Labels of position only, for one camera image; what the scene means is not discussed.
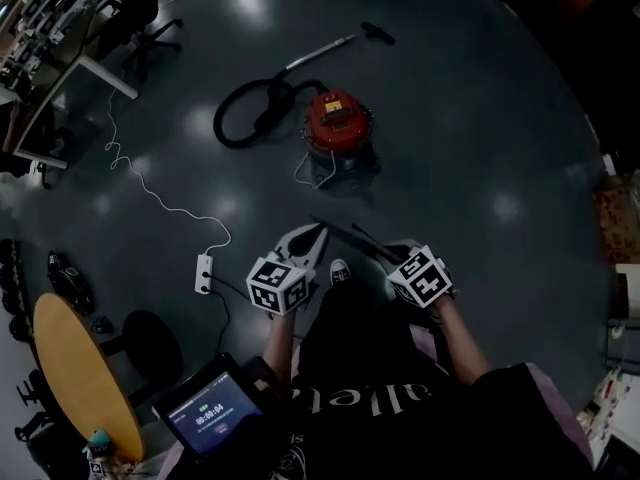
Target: tablet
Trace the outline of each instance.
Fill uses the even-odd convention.
[[[262,416],[260,393],[221,354],[155,404],[154,412],[196,458],[215,451],[247,417]]]

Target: vacuum hose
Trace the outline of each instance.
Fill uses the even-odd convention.
[[[218,110],[216,111],[216,115],[213,117],[213,132],[216,134],[216,137],[218,138],[220,143],[228,148],[246,148],[247,146],[253,144],[256,140],[258,140],[262,135],[265,135],[267,132],[269,132],[280,121],[282,121],[282,119],[289,112],[291,112],[298,93],[310,87],[314,87],[318,94],[328,92],[329,89],[327,89],[327,87],[319,80],[307,80],[306,82],[302,82],[301,84],[292,86],[291,84],[288,84],[284,81],[284,77],[287,76],[287,74],[292,69],[300,66],[301,64],[304,64],[305,62],[310,61],[311,59],[314,59],[319,55],[324,54],[325,52],[328,52],[329,50],[332,50],[338,46],[342,46],[354,37],[355,34],[341,37],[333,43],[329,43],[328,45],[323,46],[322,48],[319,48],[318,50],[293,61],[291,64],[288,64],[287,67],[285,67],[273,78],[254,80],[253,82],[241,85],[231,94],[229,94],[229,96],[227,96],[225,100],[220,104]],[[236,100],[240,99],[246,93],[258,87],[267,88],[267,95],[269,97],[269,104],[267,106],[267,109],[254,121],[254,131],[248,137],[238,140],[229,139],[222,130],[222,121],[225,114],[228,112],[229,107],[233,103],[235,103]]]

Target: yellow label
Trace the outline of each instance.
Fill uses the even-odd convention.
[[[331,103],[325,103],[324,108],[327,112],[334,112],[336,110],[340,110],[342,105],[339,101],[332,101]]]

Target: stool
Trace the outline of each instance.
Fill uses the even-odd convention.
[[[136,407],[182,375],[182,353],[167,325],[149,311],[134,311],[124,321],[122,334],[100,344],[105,356],[124,351],[136,371],[149,382],[129,395]]]

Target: metal tube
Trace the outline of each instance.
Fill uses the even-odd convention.
[[[351,41],[355,37],[356,37],[355,34],[351,34],[351,35],[348,35],[348,36],[341,37],[340,39],[337,39],[333,43],[329,43],[328,45],[317,49],[315,52],[311,52],[310,54],[305,55],[304,57],[300,57],[298,60],[294,60],[291,64],[288,64],[287,67],[285,67],[284,69],[286,71],[291,71],[292,69],[297,68],[301,64],[304,64],[305,62],[309,62],[311,59],[315,59],[319,55],[322,55],[323,53],[328,52],[329,50],[333,50],[334,48],[337,48],[338,46],[342,46],[347,41]]]

